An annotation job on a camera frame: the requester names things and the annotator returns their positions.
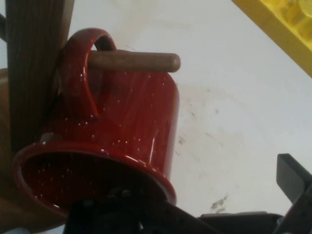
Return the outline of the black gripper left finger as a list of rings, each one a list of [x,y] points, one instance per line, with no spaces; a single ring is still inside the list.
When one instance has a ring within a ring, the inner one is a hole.
[[[147,199],[124,190],[100,202],[73,203],[65,234],[210,234],[212,228],[166,201]]]

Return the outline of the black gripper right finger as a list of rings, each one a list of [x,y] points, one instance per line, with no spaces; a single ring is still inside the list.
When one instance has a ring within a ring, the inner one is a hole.
[[[276,182],[292,203],[284,216],[247,212],[203,214],[199,219],[224,234],[310,234],[312,175],[290,154],[279,154]]]

